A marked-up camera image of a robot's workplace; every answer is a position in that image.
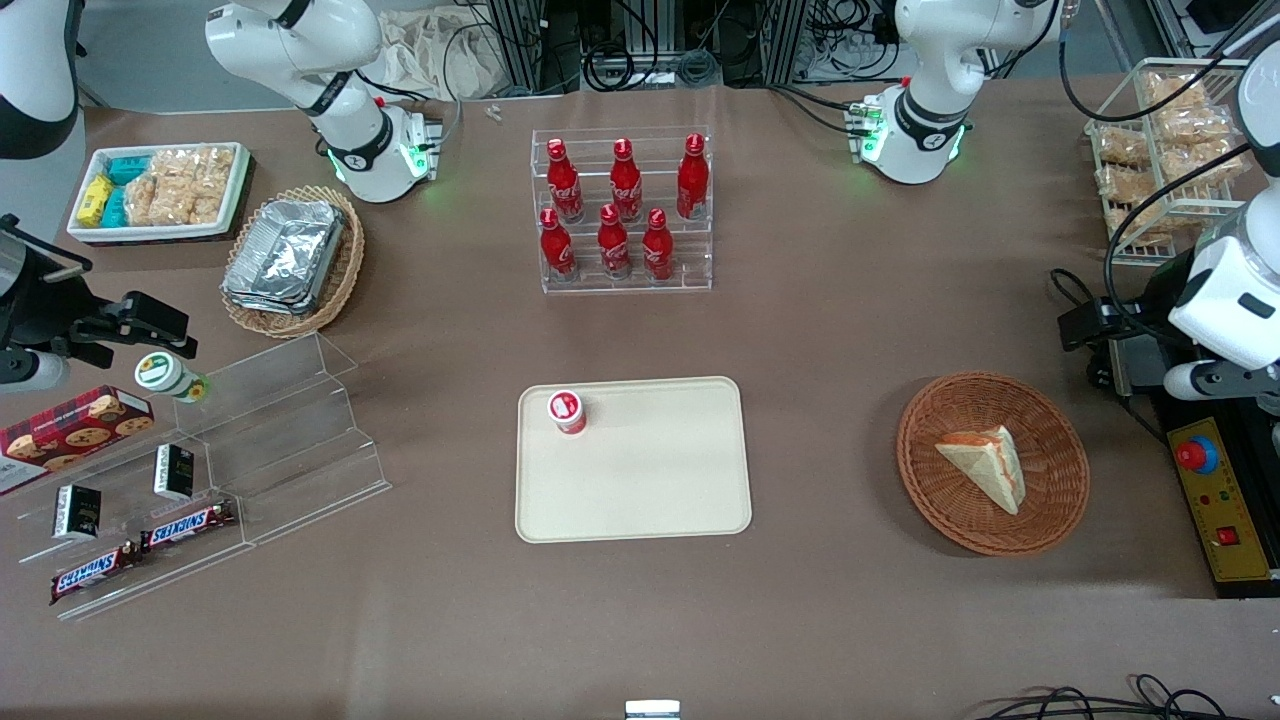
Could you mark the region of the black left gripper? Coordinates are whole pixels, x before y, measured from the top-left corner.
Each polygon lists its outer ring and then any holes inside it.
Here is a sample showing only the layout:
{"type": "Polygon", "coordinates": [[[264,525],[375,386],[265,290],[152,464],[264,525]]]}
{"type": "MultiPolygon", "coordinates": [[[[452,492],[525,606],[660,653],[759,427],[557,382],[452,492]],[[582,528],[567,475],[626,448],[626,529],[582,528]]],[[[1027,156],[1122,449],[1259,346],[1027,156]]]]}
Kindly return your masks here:
{"type": "MultiPolygon", "coordinates": [[[[1170,320],[1174,309],[1185,305],[1203,284],[1194,281],[1193,255],[1176,255],[1155,269],[1139,296],[1139,319],[1179,342],[1194,345],[1170,320]]],[[[1088,380],[1117,397],[1164,392],[1169,359],[1156,338],[1129,338],[1137,328],[1121,316],[1130,305],[1091,300],[1059,315],[1062,351],[1091,347],[1088,380]]]]}

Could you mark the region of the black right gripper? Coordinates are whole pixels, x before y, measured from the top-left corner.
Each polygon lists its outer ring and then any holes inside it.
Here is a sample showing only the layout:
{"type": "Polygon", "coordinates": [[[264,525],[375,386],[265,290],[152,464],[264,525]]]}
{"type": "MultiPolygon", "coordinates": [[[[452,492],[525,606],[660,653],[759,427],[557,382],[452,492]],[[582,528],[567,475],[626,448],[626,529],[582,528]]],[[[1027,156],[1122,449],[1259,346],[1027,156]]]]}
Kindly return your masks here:
{"type": "Polygon", "coordinates": [[[83,320],[96,314],[96,296],[84,279],[91,260],[24,232],[14,215],[3,217],[1,232],[3,348],[44,347],[69,334],[68,357],[91,366],[113,365],[108,345],[147,345],[184,359],[197,356],[189,316],[143,292],[124,295],[118,319],[83,320]]]}

